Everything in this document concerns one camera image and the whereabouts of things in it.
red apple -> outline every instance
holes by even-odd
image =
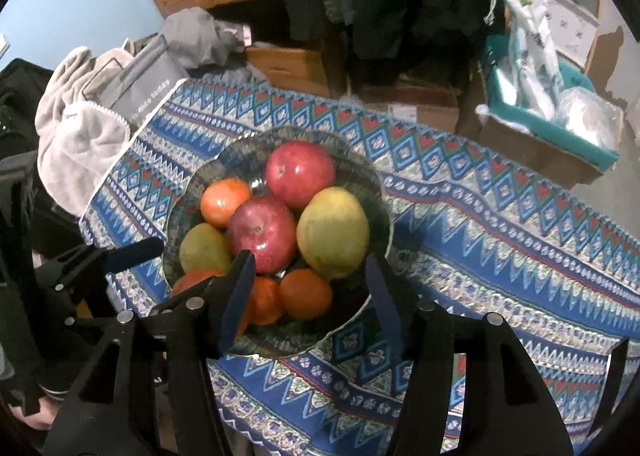
[[[296,254],[296,221],[272,196],[254,196],[240,205],[226,230],[231,253],[250,250],[259,274],[276,274]]]
[[[273,151],[267,160],[267,188],[291,209],[303,209],[334,182],[334,161],[316,144],[293,140]]]

teal bin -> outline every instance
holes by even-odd
[[[511,106],[504,102],[500,84],[498,84],[496,64],[508,54],[508,47],[509,38],[504,35],[491,35],[484,44],[482,67],[487,75],[486,88],[489,112],[503,120],[526,126],[536,137],[553,144],[558,149],[582,158],[596,166],[601,172],[606,171],[615,164],[619,158],[618,153],[594,146],[591,142],[576,136],[565,128],[552,124],[523,107]],[[564,86],[566,88],[581,86],[595,93],[595,88],[589,78],[577,69],[560,61],[560,72],[564,78]]]

white wall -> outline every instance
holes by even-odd
[[[636,134],[640,146],[640,44],[611,0],[602,0],[598,35],[622,28],[624,41],[618,50],[618,62],[607,83],[607,91],[614,99],[627,103],[625,116]]]
[[[153,0],[9,0],[0,12],[10,43],[0,69],[17,57],[53,69],[76,46],[101,54],[161,23]]]

tablecloth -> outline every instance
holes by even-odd
[[[640,244],[552,182],[464,138],[332,100],[189,80],[106,177],[80,221],[85,240],[165,238],[172,206],[203,163],[240,136],[283,124],[339,132],[371,159],[394,215],[392,266],[452,313],[502,314],[578,446],[612,346],[632,338],[625,385],[640,362]],[[108,281],[142,315],[170,291],[160,259]],[[209,367],[226,424],[274,454],[376,456],[412,364],[391,352],[367,310],[302,356],[229,356]],[[457,444],[464,387],[460,355],[443,449]]]

blue wall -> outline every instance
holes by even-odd
[[[55,68],[76,46],[94,55],[156,32],[162,16],[153,0],[9,0],[0,33],[10,48],[0,69],[16,57]]]

